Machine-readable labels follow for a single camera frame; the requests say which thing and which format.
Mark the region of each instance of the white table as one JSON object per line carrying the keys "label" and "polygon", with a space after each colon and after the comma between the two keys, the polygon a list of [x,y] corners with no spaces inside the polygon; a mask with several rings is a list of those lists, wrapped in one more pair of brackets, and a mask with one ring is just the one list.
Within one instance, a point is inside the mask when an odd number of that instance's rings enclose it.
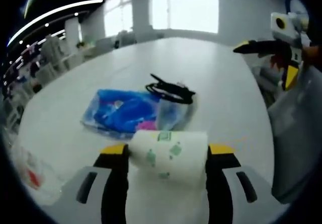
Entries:
{"label": "white table", "polygon": [[20,142],[60,176],[71,178],[93,165],[102,148],[117,142],[79,122],[97,89],[143,90],[154,81],[150,73],[182,81],[197,92],[198,108],[185,130],[205,130],[210,142],[235,145],[239,162],[272,185],[273,136],[256,81],[232,48],[206,41],[170,38],[136,44],[76,67],[28,103]]}

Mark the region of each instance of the plastic bag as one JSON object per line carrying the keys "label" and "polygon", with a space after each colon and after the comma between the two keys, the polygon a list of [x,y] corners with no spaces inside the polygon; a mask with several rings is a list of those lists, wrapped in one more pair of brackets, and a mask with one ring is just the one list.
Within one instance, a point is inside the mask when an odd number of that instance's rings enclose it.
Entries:
{"label": "plastic bag", "polygon": [[48,163],[18,143],[13,144],[10,154],[19,177],[38,204],[51,205],[59,199],[63,181]]}
{"label": "plastic bag", "polygon": [[186,106],[149,92],[98,90],[81,123],[104,135],[132,138],[137,130],[171,130],[186,114]]}

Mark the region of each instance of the green printed pattern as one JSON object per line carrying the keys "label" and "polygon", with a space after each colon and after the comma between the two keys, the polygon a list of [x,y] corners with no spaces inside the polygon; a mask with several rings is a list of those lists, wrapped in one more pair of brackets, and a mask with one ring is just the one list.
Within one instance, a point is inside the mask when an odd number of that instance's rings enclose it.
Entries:
{"label": "green printed pattern", "polygon": [[157,137],[158,141],[170,141],[171,140],[171,132],[169,131],[161,131]]}
{"label": "green printed pattern", "polygon": [[160,179],[167,180],[170,177],[170,173],[169,172],[159,173],[158,176]]}
{"label": "green printed pattern", "polygon": [[177,142],[176,145],[173,145],[169,150],[170,160],[172,160],[174,156],[179,156],[181,154],[181,151],[182,151],[182,148],[180,146],[180,142]]}
{"label": "green printed pattern", "polygon": [[156,159],[156,154],[153,152],[152,149],[150,149],[146,153],[145,159],[151,164],[152,167],[155,167],[155,159]]}

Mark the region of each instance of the black cable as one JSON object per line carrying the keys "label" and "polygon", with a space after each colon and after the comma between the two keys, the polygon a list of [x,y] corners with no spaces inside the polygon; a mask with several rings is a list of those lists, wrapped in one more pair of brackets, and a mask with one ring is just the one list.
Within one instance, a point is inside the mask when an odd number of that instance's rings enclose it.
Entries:
{"label": "black cable", "polygon": [[181,104],[193,103],[192,96],[196,94],[195,92],[190,91],[187,87],[167,83],[153,74],[151,74],[151,76],[158,81],[158,83],[151,83],[145,86],[151,94],[157,95],[170,102]]}

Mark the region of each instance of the white wall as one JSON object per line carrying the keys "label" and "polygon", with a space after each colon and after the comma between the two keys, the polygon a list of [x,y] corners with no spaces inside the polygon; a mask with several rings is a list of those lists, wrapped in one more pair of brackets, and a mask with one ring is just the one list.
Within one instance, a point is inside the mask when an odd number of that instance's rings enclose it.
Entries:
{"label": "white wall", "polygon": [[66,42],[70,53],[77,52],[77,43],[79,42],[78,18],[72,18],[65,21]]}
{"label": "white wall", "polygon": [[[143,30],[149,25],[149,0],[132,0],[132,5],[133,28]],[[272,12],[285,12],[284,0],[219,0],[218,34],[187,30],[158,31],[165,37],[195,38],[234,46],[246,39],[271,38]],[[82,23],[82,30],[85,38],[92,40],[105,35],[103,6]]]}
{"label": "white wall", "polygon": [[83,39],[86,42],[95,42],[105,38],[104,5],[96,9],[82,24]]}

